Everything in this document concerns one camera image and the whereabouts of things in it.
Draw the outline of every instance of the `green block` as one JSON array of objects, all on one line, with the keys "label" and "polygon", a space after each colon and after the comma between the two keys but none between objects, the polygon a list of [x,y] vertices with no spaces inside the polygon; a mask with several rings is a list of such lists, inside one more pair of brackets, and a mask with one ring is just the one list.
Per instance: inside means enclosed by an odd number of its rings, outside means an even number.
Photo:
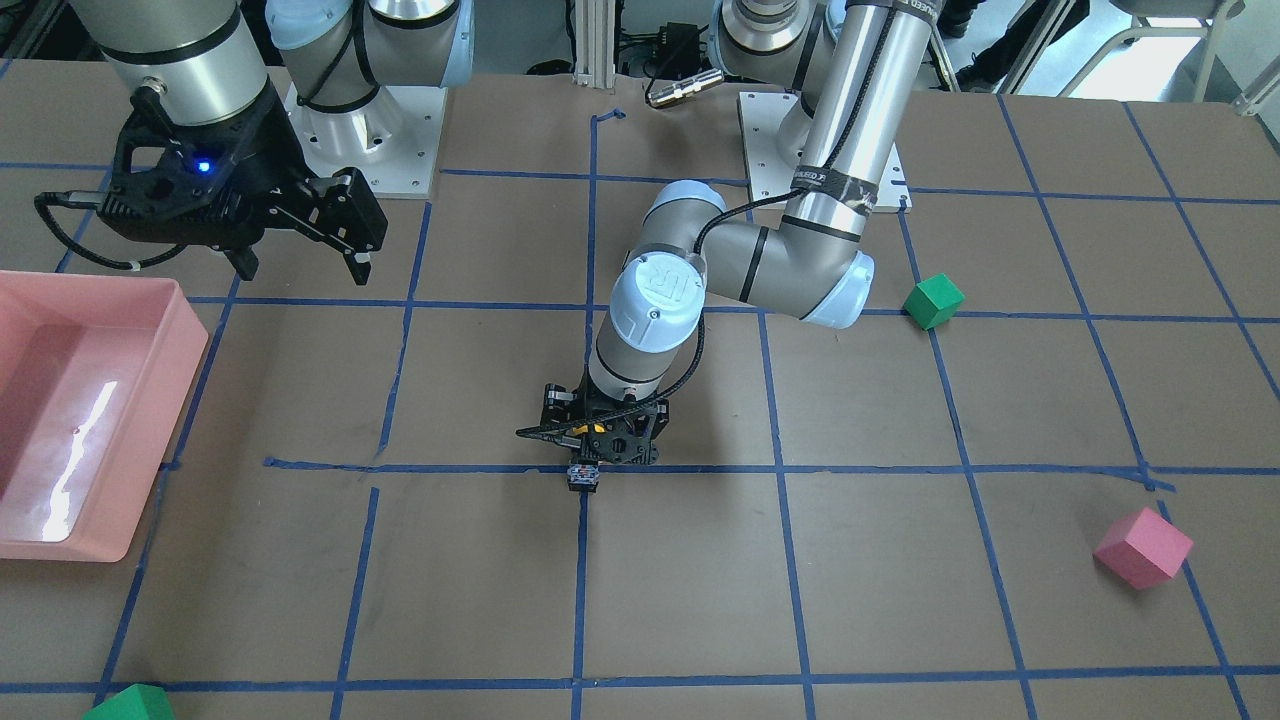
[{"label": "green block", "polygon": [[174,720],[164,691],[151,685],[129,685],[106,702],[84,714],[84,720]]},{"label": "green block", "polygon": [[906,310],[922,329],[936,328],[956,314],[964,293],[951,282],[951,278],[938,273],[916,283],[908,296],[902,309]]}]

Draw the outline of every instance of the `pink block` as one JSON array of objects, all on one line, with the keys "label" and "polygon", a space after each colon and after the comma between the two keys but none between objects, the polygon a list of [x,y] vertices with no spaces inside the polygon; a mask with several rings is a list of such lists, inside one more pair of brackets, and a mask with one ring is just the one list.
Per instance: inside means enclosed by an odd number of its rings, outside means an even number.
[{"label": "pink block", "polygon": [[1093,556],[1137,589],[1167,582],[1192,550],[1192,538],[1149,507],[1111,525]]},{"label": "pink block", "polygon": [[0,557],[128,552],[207,340],[172,279],[0,270]]}]

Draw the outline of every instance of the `person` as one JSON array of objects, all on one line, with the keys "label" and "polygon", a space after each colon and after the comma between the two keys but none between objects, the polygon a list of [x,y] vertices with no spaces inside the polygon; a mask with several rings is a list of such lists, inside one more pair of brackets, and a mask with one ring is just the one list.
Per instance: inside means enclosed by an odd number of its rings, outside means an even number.
[{"label": "person", "polygon": [[[938,15],[938,32],[946,37],[964,37],[969,29],[969,20],[973,12],[986,0],[947,0],[946,6]],[[1009,74],[1018,59],[1018,54],[1036,32],[1036,23],[1039,22],[1044,12],[1048,10],[1051,0],[1036,0],[1014,24],[1009,26],[1005,35],[982,53],[974,55],[973,64],[960,68],[956,72],[956,85],[961,92],[991,92],[996,85]],[[1080,20],[1089,17],[1089,0],[1074,0],[1071,8],[1053,36],[1053,42],[1066,35],[1071,28],[1080,24]]]}]

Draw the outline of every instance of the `chair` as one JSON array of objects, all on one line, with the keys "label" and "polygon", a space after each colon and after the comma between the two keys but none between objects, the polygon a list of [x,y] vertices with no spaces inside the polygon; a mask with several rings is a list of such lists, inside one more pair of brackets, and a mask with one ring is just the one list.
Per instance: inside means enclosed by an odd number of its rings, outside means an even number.
[{"label": "chair", "polygon": [[[1244,0],[1111,0],[1111,4],[1121,12],[1133,17],[1133,26],[1129,29],[1117,32],[1107,40],[1089,61],[1075,73],[1071,82],[1066,83],[1059,97],[1066,97],[1075,91],[1084,78],[1092,73],[1098,64],[1120,44],[1133,44],[1139,37],[1203,37],[1204,59],[1201,61],[1199,73],[1196,76],[1194,102],[1204,100],[1204,90],[1208,87],[1208,73],[1213,68],[1213,58],[1217,56],[1217,45],[1222,37],[1219,29],[1222,20],[1234,18],[1244,10]],[[1197,20],[1196,27],[1152,27],[1149,18],[1185,18]]]}]

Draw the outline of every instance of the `cable connector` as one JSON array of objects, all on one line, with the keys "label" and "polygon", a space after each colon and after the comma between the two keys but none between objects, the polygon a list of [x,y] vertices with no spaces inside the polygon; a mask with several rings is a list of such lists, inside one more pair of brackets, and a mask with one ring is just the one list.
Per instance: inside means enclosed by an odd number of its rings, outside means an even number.
[{"label": "cable connector", "polygon": [[648,94],[649,105],[653,108],[669,108],[681,100],[696,95],[707,88],[716,87],[724,82],[724,72],[718,68],[703,70],[696,76],[676,82]]}]

